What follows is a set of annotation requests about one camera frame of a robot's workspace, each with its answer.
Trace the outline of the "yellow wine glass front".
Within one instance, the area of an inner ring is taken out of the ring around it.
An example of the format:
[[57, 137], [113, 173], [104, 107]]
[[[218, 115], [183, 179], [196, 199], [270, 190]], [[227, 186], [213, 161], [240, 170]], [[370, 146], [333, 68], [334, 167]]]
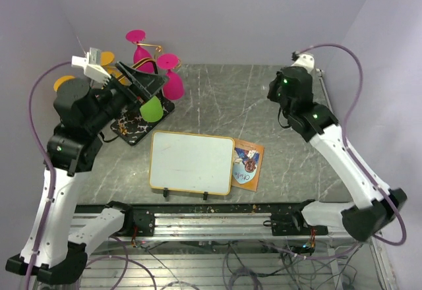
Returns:
[[74, 78], [75, 78], [75, 77], [74, 77], [74, 76], [72, 76], [72, 75], [65, 75], [65, 76], [62, 76], [62, 77], [58, 78], [58, 79], [55, 81], [54, 85], [53, 85], [53, 90], [54, 90], [55, 92], [57, 92], [57, 91], [58, 91], [58, 89], [59, 89], [59, 87], [60, 87], [63, 83], [65, 83], [66, 81], [72, 80], [72, 79], [74, 79]]

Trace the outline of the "pink wine glass front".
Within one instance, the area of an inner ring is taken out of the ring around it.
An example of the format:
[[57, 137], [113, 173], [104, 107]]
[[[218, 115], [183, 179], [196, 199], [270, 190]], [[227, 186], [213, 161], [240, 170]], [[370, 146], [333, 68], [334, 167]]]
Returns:
[[158, 57], [156, 64], [160, 69], [167, 71], [168, 81], [163, 87], [164, 97], [171, 101], [181, 99], [184, 96], [185, 89], [181, 77], [174, 71], [176, 66], [180, 64], [178, 56], [165, 53]]

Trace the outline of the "pink wine glass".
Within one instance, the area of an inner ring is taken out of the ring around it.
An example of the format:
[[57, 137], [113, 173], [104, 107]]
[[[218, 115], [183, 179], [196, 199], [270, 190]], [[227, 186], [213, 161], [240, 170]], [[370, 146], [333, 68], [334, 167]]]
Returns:
[[[136, 45], [136, 49], [133, 55], [133, 63], [136, 64], [137, 62], [143, 59], [151, 59], [152, 56], [143, 48], [140, 44], [145, 39], [146, 33], [144, 30], [131, 30], [126, 34], [126, 40]], [[154, 71], [154, 64], [151, 61], [145, 62], [143, 65], [139, 65], [137, 67], [139, 71], [144, 73], [155, 73]]]
[[184, 96], [185, 89], [181, 77], [174, 71], [176, 66], [180, 64], [178, 56], [165, 53], [158, 57], [156, 64], [160, 69], [167, 71], [168, 81], [163, 87], [164, 97], [171, 101], [181, 99]]

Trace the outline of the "whiteboard with yellow frame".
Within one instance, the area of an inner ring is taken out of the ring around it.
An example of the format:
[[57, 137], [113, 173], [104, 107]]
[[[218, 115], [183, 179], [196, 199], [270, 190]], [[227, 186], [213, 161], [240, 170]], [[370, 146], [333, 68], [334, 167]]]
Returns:
[[231, 190], [235, 142], [226, 136], [156, 131], [152, 135], [152, 189], [226, 196]]

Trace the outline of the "green wine glass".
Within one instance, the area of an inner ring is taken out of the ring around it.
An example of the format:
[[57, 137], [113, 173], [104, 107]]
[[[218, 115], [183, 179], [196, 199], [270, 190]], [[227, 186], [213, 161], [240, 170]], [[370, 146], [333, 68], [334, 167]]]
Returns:
[[142, 119], [148, 123], [158, 122], [164, 115], [161, 101], [154, 96], [140, 107]]

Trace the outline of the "yellow wine glass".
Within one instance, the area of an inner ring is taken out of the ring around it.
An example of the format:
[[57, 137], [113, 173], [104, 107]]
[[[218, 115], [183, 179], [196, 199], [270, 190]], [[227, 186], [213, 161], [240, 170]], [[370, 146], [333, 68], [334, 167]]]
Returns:
[[108, 74], [114, 76], [120, 81], [120, 83], [125, 84], [125, 77], [113, 64], [114, 59], [115, 55], [111, 51], [103, 51], [101, 52], [100, 65], [107, 71]]
[[66, 81], [72, 80], [72, 79], [74, 79], [74, 78], [75, 78], [75, 77], [74, 77], [74, 76], [72, 76], [72, 75], [65, 75], [65, 76], [62, 76], [62, 77], [58, 78], [58, 79], [55, 81], [54, 85], [53, 85], [53, 90], [54, 90], [55, 92], [57, 92], [57, 91], [58, 91], [58, 89], [59, 89], [59, 87], [60, 87], [63, 83], [65, 83]]

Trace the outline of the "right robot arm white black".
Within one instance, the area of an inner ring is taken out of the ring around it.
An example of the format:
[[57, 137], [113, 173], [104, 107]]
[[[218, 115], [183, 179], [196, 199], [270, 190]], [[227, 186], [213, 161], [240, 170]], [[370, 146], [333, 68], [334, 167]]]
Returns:
[[328, 107], [313, 100], [313, 78], [306, 68], [280, 69], [269, 84], [267, 97], [279, 104], [279, 114], [287, 119], [288, 127], [325, 158], [352, 198], [350, 203], [306, 203], [290, 219], [296, 233], [306, 234], [318, 225], [341, 227], [364, 242], [399, 216], [406, 193], [375, 178], [357, 153], [346, 146], [338, 119]]

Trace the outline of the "orange Othello book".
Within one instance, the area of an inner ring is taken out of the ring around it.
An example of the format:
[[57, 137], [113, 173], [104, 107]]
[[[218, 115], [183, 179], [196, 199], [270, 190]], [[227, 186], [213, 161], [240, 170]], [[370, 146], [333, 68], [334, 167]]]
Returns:
[[234, 138], [231, 186], [256, 192], [264, 146]]

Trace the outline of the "pink wine glass back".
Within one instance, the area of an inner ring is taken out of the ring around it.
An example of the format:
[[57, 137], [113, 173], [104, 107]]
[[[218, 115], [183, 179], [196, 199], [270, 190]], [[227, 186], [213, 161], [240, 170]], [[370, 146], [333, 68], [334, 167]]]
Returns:
[[[126, 40], [136, 45], [136, 49], [133, 55], [133, 63], [136, 64], [137, 62], [143, 59], [151, 59], [152, 56], [143, 48], [140, 44], [145, 39], [146, 33], [144, 30], [131, 30], [126, 34]], [[154, 71], [154, 64], [151, 61], [145, 62], [143, 65], [139, 65], [137, 67], [139, 71], [144, 73], [155, 73]]]

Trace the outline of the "aluminium mounting rail frame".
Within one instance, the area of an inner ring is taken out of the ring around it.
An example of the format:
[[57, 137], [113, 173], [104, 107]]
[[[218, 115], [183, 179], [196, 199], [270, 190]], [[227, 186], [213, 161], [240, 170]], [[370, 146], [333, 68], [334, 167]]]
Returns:
[[72, 206], [48, 220], [35, 289], [396, 289], [343, 204]]

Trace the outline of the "yellow wine glass back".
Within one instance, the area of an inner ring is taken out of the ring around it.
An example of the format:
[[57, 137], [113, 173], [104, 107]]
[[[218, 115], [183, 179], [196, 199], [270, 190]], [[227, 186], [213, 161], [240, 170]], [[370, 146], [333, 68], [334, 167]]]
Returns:
[[114, 76], [120, 81], [120, 83], [125, 84], [125, 77], [113, 64], [114, 59], [115, 55], [111, 51], [103, 51], [101, 52], [100, 65], [107, 71], [108, 74]]

